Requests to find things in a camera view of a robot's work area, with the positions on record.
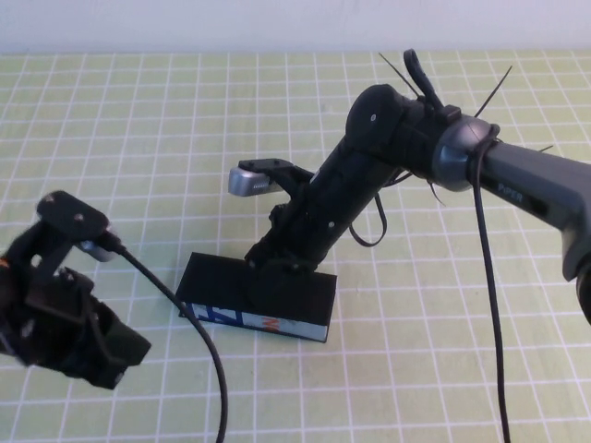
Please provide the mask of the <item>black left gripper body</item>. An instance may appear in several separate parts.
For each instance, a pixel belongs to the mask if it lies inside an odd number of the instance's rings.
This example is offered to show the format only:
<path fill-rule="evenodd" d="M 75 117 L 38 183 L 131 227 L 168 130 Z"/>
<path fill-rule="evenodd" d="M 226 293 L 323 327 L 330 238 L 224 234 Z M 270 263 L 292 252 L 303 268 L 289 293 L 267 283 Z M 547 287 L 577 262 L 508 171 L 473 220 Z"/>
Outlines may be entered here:
<path fill-rule="evenodd" d="M 109 329 L 109 308 L 92 293 L 94 283 L 60 271 L 44 284 L 8 282 L 8 353 L 68 377 L 96 372 L 99 339 Z"/>

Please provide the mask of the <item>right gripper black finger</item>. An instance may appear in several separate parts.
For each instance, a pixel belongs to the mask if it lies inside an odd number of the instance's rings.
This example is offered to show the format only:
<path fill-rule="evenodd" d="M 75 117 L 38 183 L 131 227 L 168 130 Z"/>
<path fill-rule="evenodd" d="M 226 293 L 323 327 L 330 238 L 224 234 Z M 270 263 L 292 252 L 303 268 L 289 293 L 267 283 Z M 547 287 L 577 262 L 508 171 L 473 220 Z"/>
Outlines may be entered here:
<path fill-rule="evenodd" d="M 273 275 L 278 265 L 277 257 L 247 255 L 250 284 L 248 299 L 256 307 L 263 307 L 270 297 Z"/>
<path fill-rule="evenodd" d="M 304 265 L 284 261 L 279 264 L 280 277 L 276 286 L 276 306 L 279 308 L 311 308 L 316 272 Z"/>

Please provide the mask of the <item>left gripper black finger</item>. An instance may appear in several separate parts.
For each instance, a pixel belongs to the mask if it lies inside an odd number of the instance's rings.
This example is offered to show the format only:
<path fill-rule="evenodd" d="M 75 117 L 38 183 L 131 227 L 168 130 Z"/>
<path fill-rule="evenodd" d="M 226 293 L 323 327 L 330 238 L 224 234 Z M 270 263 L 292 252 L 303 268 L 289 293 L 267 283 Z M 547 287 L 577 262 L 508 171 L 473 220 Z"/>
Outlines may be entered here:
<path fill-rule="evenodd" d="M 100 329 L 109 354 L 125 365 L 140 365 L 151 343 L 117 317 L 100 321 Z"/>
<path fill-rule="evenodd" d="M 92 386 L 113 390 L 117 387 L 127 371 L 126 365 L 117 362 L 103 362 L 92 366 L 87 375 L 87 381 Z"/>

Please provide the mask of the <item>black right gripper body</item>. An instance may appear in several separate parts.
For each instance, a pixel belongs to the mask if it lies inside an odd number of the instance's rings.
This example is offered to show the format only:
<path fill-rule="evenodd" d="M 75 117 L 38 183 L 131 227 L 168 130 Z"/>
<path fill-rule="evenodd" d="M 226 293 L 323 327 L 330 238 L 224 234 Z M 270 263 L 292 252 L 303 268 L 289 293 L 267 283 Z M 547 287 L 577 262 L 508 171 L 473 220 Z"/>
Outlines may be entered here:
<path fill-rule="evenodd" d="M 364 207 L 360 181 L 301 186 L 289 202 L 272 209 L 271 228 L 247 252 L 247 261 L 256 266 L 272 261 L 317 266 Z"/>

